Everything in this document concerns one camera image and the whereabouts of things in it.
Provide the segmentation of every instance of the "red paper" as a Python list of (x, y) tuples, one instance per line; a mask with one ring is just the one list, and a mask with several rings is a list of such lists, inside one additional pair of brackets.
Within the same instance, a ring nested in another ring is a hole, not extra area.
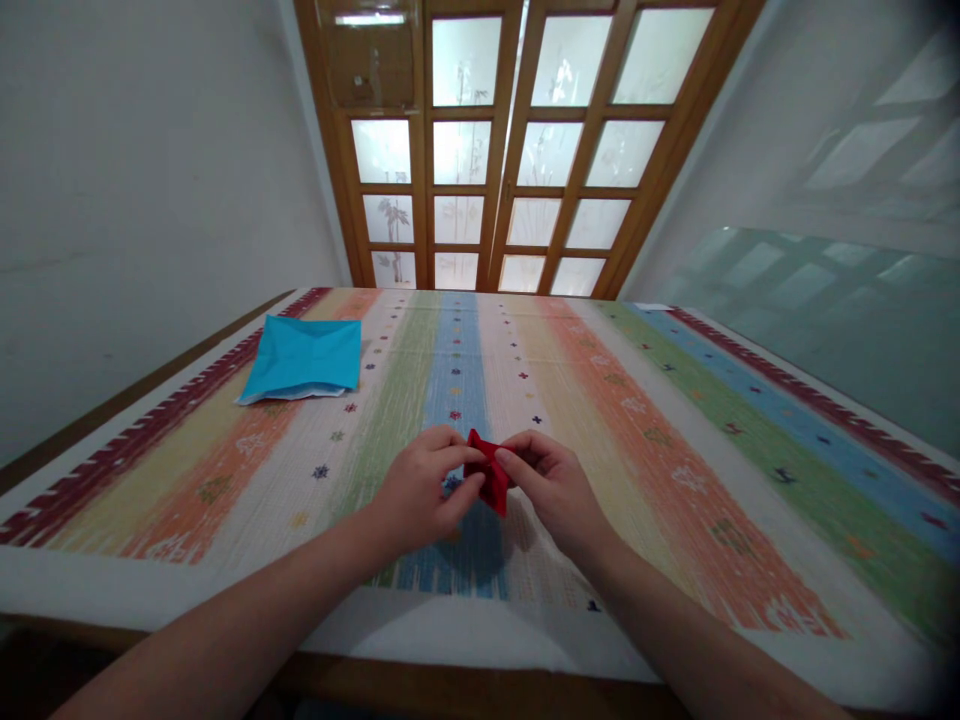
[(463, 476), (470, 477), (473, 473), (482, 472), (486, 480), (483, 487), (480, 488), (480, 499), (492, 507), (500, 517), (507, 516), (507, 489), (510, 486), (510, 477), (500, 467), (493, 454), (499, 448), (499, 445), (488, 443), (481, 440), (476, 430), (470, 430), (470, 436), (467, 438), (467, 445), (476, 448), (490, 461), (489, 465), (480, 465), (478, 463), (467, 463), (463, 466)]

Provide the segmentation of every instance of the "blue origami paper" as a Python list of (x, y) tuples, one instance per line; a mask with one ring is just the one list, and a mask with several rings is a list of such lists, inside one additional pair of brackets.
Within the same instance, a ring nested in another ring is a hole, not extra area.
[(360, 323), (267, 316), (253, 370), (238, 405), (341, 395), (360, 381)]

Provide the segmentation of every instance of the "table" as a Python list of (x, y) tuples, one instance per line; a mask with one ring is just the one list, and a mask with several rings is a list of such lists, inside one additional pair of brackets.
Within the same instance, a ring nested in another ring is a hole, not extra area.
[[(679, 309), (339, 288), (271, 311), (362, 320), (360, 389), (234, 405), (261, 316), (119, 411), (158, 371), (0, 498), (0, 611), (154, 630), (365, 504), (422, 427), (533, 426), (578, 451), (633, 547), (827, 694), (892, 710), (927, 694), (945, 595), (916, 589), (956, 572), (952, 459)], [(655, 679), (516, 492), (506, 521), (478, 504), (303, 649), (477, 668), (425, 680)]]

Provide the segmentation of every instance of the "folded paper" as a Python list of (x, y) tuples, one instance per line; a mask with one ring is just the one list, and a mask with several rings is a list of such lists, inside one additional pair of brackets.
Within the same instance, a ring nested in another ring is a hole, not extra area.
[(360, 323), (267, 316), (257, 358), (238, 405), (258, 400), (339, 396), (360, 381)]
[(476, 430), (471, 430), (467, 438), (467, 445), (476, 448), (490, 461), (489, 465), (479, 463), (466, 463), (463, 466), (463, 476), (470, 477), (473, 473), (482, 472), (485, 480), (483, 487), (480, 488), (480, 499), (487, 505), (496, 510), (500, 517), (507, 516), (507, 490), (510, 487), (510, 477), (500, 467), (493, 454), (499, 448), (499, 445), (487, 442), (480, 438)]

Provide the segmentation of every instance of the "wooden door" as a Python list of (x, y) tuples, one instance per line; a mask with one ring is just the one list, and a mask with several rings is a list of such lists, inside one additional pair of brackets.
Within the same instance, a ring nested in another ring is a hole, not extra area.
[(487, 290), (616, 297), (759, 8), (530, 0)]
[(355, 285), (614, 298), (763, 0), (389, 0), (392, 107), (333, 100), (362, 4), (295, 2)]

